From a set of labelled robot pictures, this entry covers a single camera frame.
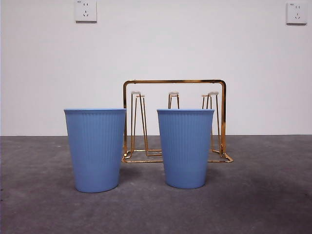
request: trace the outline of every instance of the blue plastic cup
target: blue plastic cup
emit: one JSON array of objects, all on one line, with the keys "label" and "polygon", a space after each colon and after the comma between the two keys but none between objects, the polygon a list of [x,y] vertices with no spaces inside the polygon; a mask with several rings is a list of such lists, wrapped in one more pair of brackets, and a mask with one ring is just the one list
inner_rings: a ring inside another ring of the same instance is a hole
[{"label": "blue plastic cup", "polygon": [[118,185],[126,109],[65,109],[75,187],[98,193]]},{"label": "blue plastic cup", "polygon": [[166,183],[181,189],[205,184],[214,110],[157,110]]}]

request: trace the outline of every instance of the carpet floor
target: carpet floor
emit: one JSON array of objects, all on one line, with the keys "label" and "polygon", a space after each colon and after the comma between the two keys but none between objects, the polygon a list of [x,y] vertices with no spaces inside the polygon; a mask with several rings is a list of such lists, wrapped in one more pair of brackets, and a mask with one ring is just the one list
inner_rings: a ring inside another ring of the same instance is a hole
[{"label": "carpet floor", "polygon": [[3,136],[1,233],[311,233],[312,136],[227,136],[227,153],[198,189],[166,185],[162,163],[122,163],[118,187],[86,194],[67,137]]}]

